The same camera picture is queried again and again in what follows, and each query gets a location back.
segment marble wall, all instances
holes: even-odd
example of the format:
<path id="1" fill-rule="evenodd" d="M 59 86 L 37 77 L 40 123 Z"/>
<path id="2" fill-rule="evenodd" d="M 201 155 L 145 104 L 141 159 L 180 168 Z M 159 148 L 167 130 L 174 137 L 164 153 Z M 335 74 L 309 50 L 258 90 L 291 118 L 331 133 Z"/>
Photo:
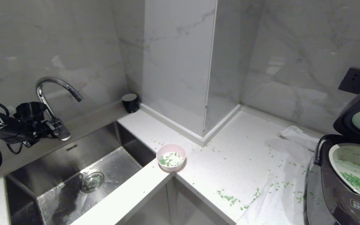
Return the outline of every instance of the marble wall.
<path id="1" fill-rule="evenodd" d="M 262 0 L 218 0 L 204 135 L 241 101 Z"/>
<path id="2" fill-rule="evenodd" d="M 355 94 L 338 90 L 360 68 L 360 1 L 266 0 L 242 103 L 318 131 Z"/>
<path id="3" fill-rule="evenodd" d="M 127 81 L 202 136 L 216 0 L 111 0 Z"/>
<path id="4" fill-rule="evenodd" d="M 57 85 L 45 85 L 63 121 L 127 93 L 109 1 L 0 0 L 0 102 L 14 112 L 23 102 L 38 101 L 35 84 L 44 76 L 63 78 L 84 97 L 77 102 Z"/>

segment sink drain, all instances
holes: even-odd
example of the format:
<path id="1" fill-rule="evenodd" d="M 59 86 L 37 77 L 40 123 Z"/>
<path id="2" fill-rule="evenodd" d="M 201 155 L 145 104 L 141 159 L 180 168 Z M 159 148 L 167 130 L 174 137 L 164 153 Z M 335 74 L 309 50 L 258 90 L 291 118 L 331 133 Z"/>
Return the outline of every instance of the sink drain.
<path id="1" fill-rule="evenodd" d="M 83 178 L 80 190 L 84 193 L 96 191 L 104 183 L 105 176 L 101 172 L 93 172 Z"/>

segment faucet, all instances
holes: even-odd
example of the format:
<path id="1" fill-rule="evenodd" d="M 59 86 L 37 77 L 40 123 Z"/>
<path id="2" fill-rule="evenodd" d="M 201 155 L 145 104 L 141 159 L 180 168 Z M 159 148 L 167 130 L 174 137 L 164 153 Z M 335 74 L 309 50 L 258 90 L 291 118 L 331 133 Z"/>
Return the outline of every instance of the faucet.
<path id="1" fill-rule="evenodd" d="M 47 111 L 47 114 L 51 118 L 50 123 L 47 123 L 48 126 L 53 130 L 54 134 L 56 135 L 56 137 L 58 137 L 59 140 L 66 141 L 70 138 L 70 132 L 64 126 L 63 122 L 59 118 L 56 117 L 53 110 L 49 106 L 49 104 L 43 94 L 43 86 L 45 83 L 54 83 L 54 84 L 58 84 L 58 85 L 64 87 L 66 90 L 68 90 L 70 92 L 70 94 L 73 95 L 73 97 L 78 102 L 81 102 L 83 100 L 83 97 L 81 96 L 81 94 L 78 91 L 76 91 L 76 89 L 72 85 L 70 85 L 66 81 L 63 81 L 56 77 L 43 77 L 40 80 L 38 80 L 36 83 L 37 96 L 40 99 L 40 101 L 47 106 L 46 111 Z"/>

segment kitchen sink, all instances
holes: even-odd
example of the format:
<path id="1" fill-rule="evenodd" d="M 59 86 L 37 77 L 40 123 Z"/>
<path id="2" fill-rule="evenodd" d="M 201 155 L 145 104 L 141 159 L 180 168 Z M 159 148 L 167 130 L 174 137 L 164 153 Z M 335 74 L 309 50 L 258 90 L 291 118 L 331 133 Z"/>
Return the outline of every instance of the kitchen sink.
<path id="1" fill-rule="evenodd" d="M 11 223 L 71 224 L 154 158 L 119 123 L 100 128 L 5 177 Z"/>

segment black outlet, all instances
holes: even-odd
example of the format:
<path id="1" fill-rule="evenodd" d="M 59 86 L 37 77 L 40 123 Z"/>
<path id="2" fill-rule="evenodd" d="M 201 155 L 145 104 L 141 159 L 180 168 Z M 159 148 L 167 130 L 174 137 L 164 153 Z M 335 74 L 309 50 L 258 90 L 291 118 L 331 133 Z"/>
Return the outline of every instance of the black outlet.
<path id="1" fill-rule="evenodd" d="M 351 92 L 354 94 L 360 93 L 360 69 L 350 68 L 341 81 L 339 90 Z"/>

